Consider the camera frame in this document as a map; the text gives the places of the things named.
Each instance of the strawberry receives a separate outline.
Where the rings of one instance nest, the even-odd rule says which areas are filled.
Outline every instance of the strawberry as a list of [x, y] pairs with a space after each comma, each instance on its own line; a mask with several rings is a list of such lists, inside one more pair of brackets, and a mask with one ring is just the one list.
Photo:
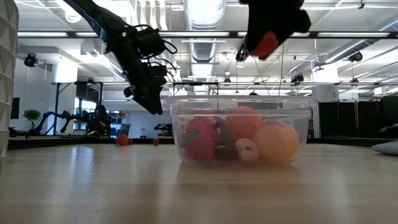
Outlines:
[[215, 140], [208, 136], [196, 136], [187, 147], [187, 158], [195, 161], [211, 162], [216, 159]]
[[197, 116], [192, 118], [185, 128], [185, 133], [191, 133], [192, 131], [198, 131], [198, 135], [208, 136], [212, 139], [220, 138], [220, 131], [213, 128], [216, 123], [216, 119], [211, 116]]

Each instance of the peach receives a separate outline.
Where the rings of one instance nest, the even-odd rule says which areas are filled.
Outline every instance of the peach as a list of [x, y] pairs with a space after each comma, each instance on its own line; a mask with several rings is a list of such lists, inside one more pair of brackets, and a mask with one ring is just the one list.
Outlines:
[[299, 135], [287, 123], [278, 120], [265, 120], [253, 137], [260, 157], [275, 164], [289, 164], [295, 160], [300, 149]]

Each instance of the potted plant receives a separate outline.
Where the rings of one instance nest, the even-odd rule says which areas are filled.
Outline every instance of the potted plant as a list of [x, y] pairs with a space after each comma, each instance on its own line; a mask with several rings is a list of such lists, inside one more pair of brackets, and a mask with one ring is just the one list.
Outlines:
[[35, 121], [38, 121], [42, 117], [42, 113], [38, 110], [25, 110], [22, 116], [32, 123], [30, 131], [34, 131]]

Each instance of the table surface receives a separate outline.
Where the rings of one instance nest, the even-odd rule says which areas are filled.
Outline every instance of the table surface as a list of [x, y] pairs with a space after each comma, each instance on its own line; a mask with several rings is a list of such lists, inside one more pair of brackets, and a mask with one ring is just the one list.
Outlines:
[[398, 158], [309, 144], [292, 167], [181, 164], [174, 146], [9, 151], [0, 223], [397, 223]]

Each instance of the clear plastic container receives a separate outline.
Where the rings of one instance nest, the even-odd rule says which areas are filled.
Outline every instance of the clear plastic container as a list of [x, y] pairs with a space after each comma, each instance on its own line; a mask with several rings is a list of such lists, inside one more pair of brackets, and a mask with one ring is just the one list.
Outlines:
[[294, 162], [307, 141], [316, 98], [171, 96], [175, 147], [184, 163]]

